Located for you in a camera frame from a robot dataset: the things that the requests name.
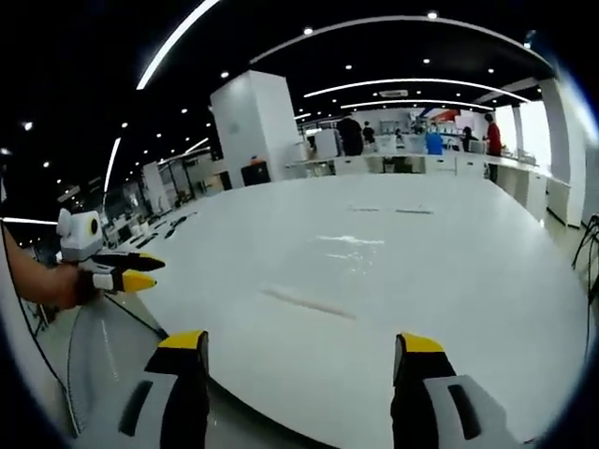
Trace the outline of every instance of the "white wall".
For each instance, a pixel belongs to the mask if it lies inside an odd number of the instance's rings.
[[[587,173],[585,203],[582,220],[585,224],[594,213],[599,213],[599,145],[587,147]]]
[[[567,82],[543,80],[539,86],[548,118],[551,172],[556,178],[570,184],[567,216],[560,218],[569,225],[580,226],[587,190],[587,142],[577,113],[577,100],[572,96]]]
[[[501,106],[495,110],[495,122],[499,126],[502,143],[511,152],[516,152],[518,139],[516,137],[516,120],[511,106]]]
[[[158,164],[152,162],[143,166],[143,180],[145,182],[148,199],[154,213],[166,212],[170,210],[167,191],[158,171]]]
[[[460,114],[464,117],[472,117],[474,123],[472,135],[475,138],[482,140],[482,138],[487,135],[487,128],[489,128],[489,124],[485,120],[485,114],[465,109],[462,109]]]
[[[423,108],[357,110],[352,112],[352,117],[362,128],[364,128],[366,122],[370,122],[370,127],[374,130],[374,133],[381,134],[381,122],[399,122],[400,129],[407,131],[410,112],[420,114],[422,110]]]
[[[542,101],[522,103],[522,149],[534,156],[541,167],[551,167],[551,134],[545,105]]]

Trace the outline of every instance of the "ceiling light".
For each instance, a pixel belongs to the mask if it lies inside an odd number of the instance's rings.
[[[311,96],[317,96],[317,95],[321,95],[321,94],[328,94],[331,92],[342,91],[344,89],[350,89],[352,87],[372,86],[375,84],[404,83],[404,82],[439,82],[439,83],[446,83],[446,84],[455,84],[457,86],[475,87],[477,89],[485,89],[487,91],[496,92],[498,94],[511,96],[512,98],[516,98],[517,100],[523,101],[525,103],[531,103],[531,100],[529,100],[528,98],[524,98],[523,96],[513,94],[511,92],[499,89],[497,87],[487,86],[485,84],[476,84],[475,82],[458,81],[458,80],[444,80],[444,79],[438,79],[438,78],[396,78],[396,79],[389,79],[389,80],[373,80],[373,81],[354,82],[351,84],[344,84],[341,86],[329,87],[329,88],[323,89],[321,91],[310,92],[310,93],[304,95],[303,97],[310,98]]]
[[[197,147],[199,147],[200,145],[203,145],[204,143],[206,143],[208,141],[208,138],[203,138],[200,142],[198,142],[196,145],[194,145],[193,147],[191,147],[189,150],[185,150],[184,154],[188,154],[189,152],[192,152],[193,150],[195,150]]]
[[[420,99],[407,99],[406,98],[406,99],[402,99],[402,100],[371,101],[368,103],[356,103],[353,105],[343,105],[343,106],[341,106],[341,109],[360,108],[360,107],[364,107],[364,106],[378,106],[378,105],[385,105],[385,104],[392,105],[392,104],[400,104],[400,103],[436,103],[436,104],[439,104],[439,103],[441,103],[441,101],[443,101],[443,100],[420,100]],[[474,108],[479,108],[479,109],[484,109],[484,110],[493,110],[493,108],[490,108],[488,106],[476,105],[474,103],[464,103],[463,101],[446,100],[446,104],[456,105],[456,106],[465,106],[465,107],[474,107]]]
[[[0,218],[5,223],[23,223],[29,225],[58,225],[57,222],[46,222],[44,220],[31,220],[29,218],[14,218],[14,217],[2,217]]]
[[[117,138],[116,140],[114,140],[114,145],[112,145],[112,153],[110,154],[109,159],[109,168],[108,170],[106,170],[106,179],[104,180],[104,193],[106,193],[109,190],[110,173],[112,171],[112,164],[114,164],[116,152],[119,150],[119,145],[121,145],[121,138]]]
[[[148,68],[144,72],[141,80],[139,81],[137,90],[140,91],[146,87],[150,78],[155,73],[156,69],[162,63],[162,61],[167,56],[168,52],[175,46],[177,41],[185,34],[185,32],[208,10],[210,10],[214,5],[216,5],[219,0],[205,0],[202,2],[196,9],[194,9],[191,14],[189,14],[185,20],[183,20],[179,26],[172,32],[172,34],[168,37],[165,43],[160,47],[160,50],[152,59]]]

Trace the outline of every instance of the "black ceiling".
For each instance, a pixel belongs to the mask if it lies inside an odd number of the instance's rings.
[[[21,1],[3,14],[6,58],[0,91],[0,147],[14,153],[8,172],[26,173],[39,192],[55,200],[66,184],[104,177],[117,137],[122,137],[122,144],[111,179],[114,183],[136,169],[135,162],[167,157],[171,149],[182,152],[205,137],[216,139],[214,126],[208,128],[206,123],[212,121],[210,94],[226,82],[220,73],[227,70],[231,77],[239,75],[250,68],[252,58],[301,36],[305,26],[319,29],[366,17],[425,15],[435,9],[441,17],[474,23],[518,42],[541,27],[535,11],[521,9],[521,2],[459,7],[447,2],[425,5],[392,0],[366,4],[222,0],[179,41],[147,88],[136,91],[160,45],[199,3]],[[431,63],[424,65],[423,58],[430,58]],[[348,64],[352,70],[345,70]],[[333,31],[274,53],[251,68],[286,76],[296,111],[321,110],[324,115],[339,113],[343,104],[376,100],[373,92],[384,89],[406,88],[410,97],[421,90],[423,97],[466,102],[486,93],[410,83],[303,98],[312,90],[348,82],[426,77],[502,87],[528,77],[550,76],[550,70],[524,50],[439,22],[385,22]],[[524,96],[535,99],[535,95],[531,89]],[[500,97],[491,106],[509,101]],[[181,114],[183,108],[188,109],[186,114]],[[34,127],[25,132],[22,123],[28,121]],[[123,122],[128,123],[125,129]],[[51,166],[42,168],[44,161]]]

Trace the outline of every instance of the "glossy tabletop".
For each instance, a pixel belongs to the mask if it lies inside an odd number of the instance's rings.
[[[395,336],[438,340],[458,374],[541,434],[576,386],[586,298],[548,233],[490,181],[356,175],[203,199],[140,294],[174,333],[210,333],[211,376],[343,448],[392,447]]]

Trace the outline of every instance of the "person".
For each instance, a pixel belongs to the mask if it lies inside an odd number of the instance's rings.
[[[370,124],[370,122],[364,122],[364,129],[362,130],[364,141],[367,144],[374,143],[374,130],[370,127]]]
[[[489,113],[485,114],[485,120],[489,123],[487,129],[487,141],[489,142],[488,153],[491,156],[502,155],[502,136],[499,131],[499,126],[495,123],[493,116]],[[489,164],[489,179],[497,183],[497,166]]]
[[[470,142],[473,140],[478,140],[472,135],[472,128],[470,126],[466,126],[464,128],[464,137],[461,138],[461,144],[463,145],[463,149],[465,152],[470,151]]]
[[[351,115],[348,115],[337,123],[337,129],[341,135],[345,155],[360,156],[364,150],[364,142],[359,123],[352,119]]]
[[[427,147],[428,154],[443,154],[443,138],[436,131],[427,131],[424,141]]]
[[[46,268],[22,250],[3,225],[7,260],[17,294],[42,306],[72,309],[87,298],[83,294],[82,277],[77,267],[61,264]]]

